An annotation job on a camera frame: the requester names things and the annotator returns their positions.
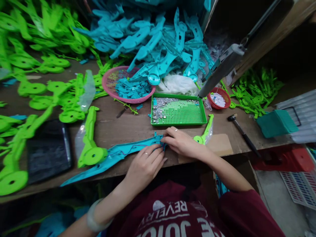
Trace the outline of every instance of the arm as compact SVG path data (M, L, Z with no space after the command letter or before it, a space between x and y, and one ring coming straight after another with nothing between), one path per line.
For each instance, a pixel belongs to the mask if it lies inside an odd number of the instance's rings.
M227 161L214 154L206 146L197 143L188 134L175 127L166 130L161 142L167 143L178 154L206 163L221 179L223 184L234 191L253 189L250 183Z
M95 207L94 221L101 225L108 224L156 177L167 160L163 157L163 148L158 144L142 149L132 161L123 181ZM68 227L60 237L93 237L97 234L88 228L85 214Z

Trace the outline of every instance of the red plastic basket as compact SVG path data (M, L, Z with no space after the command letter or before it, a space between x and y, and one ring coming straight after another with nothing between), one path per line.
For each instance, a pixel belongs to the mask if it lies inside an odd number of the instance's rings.
M149 99L152 94L156 90L156 86L151 86L151 92L146 95L145 97L139 98L139 99L126 99L126 98L121 98L119 97L118 93L115 90L117 81L121 78L131 78L134 76L134 74L139 70L139 68L134 68L130 73L127 72L128 66L119 66L119 67L114 67L110 70L108 70L103 78L102 78L102 86L103 89L113 98L124 101L126 103L130 104L137 104L137 103L142 103Z
M218 88L218 90L217 90L217 87L214 87L214 89L211 92L213 92L214 94L217 92L217 94L220 94L225 100L225 107L221 107L221 106L215 104L215 102L211 99L211 94L209 93L207 95L207 99L210 102L212 108L214 108L214 109L226 109L230 106L230 97L226 93L226 91L224 91L221 88Z

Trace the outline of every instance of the right hand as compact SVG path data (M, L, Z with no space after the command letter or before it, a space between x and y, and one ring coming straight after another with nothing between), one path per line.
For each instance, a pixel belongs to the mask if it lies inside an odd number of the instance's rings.
M169 127L164 133L161 142L167 143L176 153L200 160L201 154L207 150L206 146L197 143L187 133Z

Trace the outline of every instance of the wooden table surface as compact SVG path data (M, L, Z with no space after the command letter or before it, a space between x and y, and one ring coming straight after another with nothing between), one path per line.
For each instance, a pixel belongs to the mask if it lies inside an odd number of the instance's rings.
M65 70L62 74L47 74L42 75L41 79L30 80L30 82L40 82L46 83L48 80L52 81L68 81L75 78L75 73L84 73L85 70L90 69L94 74L98 72L98 66L95 62L89 62L84 65L80 65L78 62L72 61L72 66ZM0 87L0 101L5 101L8 105L5 108L0 108L1 115L11 116L11 115L30 115L37 114L41 115L43 111L37 111L29 107L28 103L30 98L20 97L17 93L19 83L9 86L9 87ZM113 101L110 96L102 97L95 100L92 105L100 108L100 111L97 112L97 121L95 123L94 129L94 140L99 147L111 148L111 145L123 144L136 142L144 139L148 139L154 136L154 132L157 132L158 135L163 134L164 130L167 127L153 127L150 124L150 118L148 114L151 110L151 100L147 100L143 103L143 108L139 110L138 115L134 115L129 110L120 117L116 118L118 113L124 109L123 105L117 101ZM60 108L56 107L52 119L57 118L61 112ZM243 140L241 134L238 132L237 128L232 122L227 121L227 117L237 113L237 121L240 126L252 140L253 144L257 149L270 148L274 146L280 146L292 143L288 136L280 136L277 138L266 139L263 137L261 130L257 123L249 118L249 115L246 114L243 110L236 108L224 109L224 110L213 110L212 112L205 109L206 114L213 113L214 119L214 134L227 134L233 148L234 154L249 152L250 149ZM82 121L73 123L69 125L69 131L72 140L72 153L75 163L75 152L74 152L74 137L80 127ZM179 129L187 132L190 136L194 137L195 135L201 135L204 132L205 125L202 126L180 126ZM103 179L118 175L126 174L129 165L136 154L128 155L123 161L120 161L115 166L108 169L106 172L94 176L90 179ZM171 149L167 148L165 156L168 158L167 162L164 164L164 167L178 165L178 155L174 153ZM26 170L26 152L22 155L20 160L20 168ZM22 197L25 195L30 195L32 193L41 192L47 189L55 188L60 186L67 179L75 176L76 174L87 170L88 168L72 168L65 174L62 174L58 177L52 178L46 182L30 185L21 191L12 194L15 197ZM5 197L0 198L0 203L6 200Z

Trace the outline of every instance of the pink plastic basket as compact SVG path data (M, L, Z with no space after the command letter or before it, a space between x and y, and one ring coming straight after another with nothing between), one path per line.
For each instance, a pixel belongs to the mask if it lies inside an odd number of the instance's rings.
M115 68L108 70L102 78L102 86L103 86L104 90L111 97L118 99L118 100L121 100L121 101L124 101L126 103L137 104L137 103L142 103L142 102L146 101L155 92L156 86L152 85L151 92L147 96L139 98L139 99L125 99L125 98L119 97L119 95L117 94L117 92L115 90L117 80L119 80L121 78L127 78L127 77L131 78L139 70L139 68L135 67L130 73L128 73L127 69L128 69L128 66L120 66L120 67L115 67Z

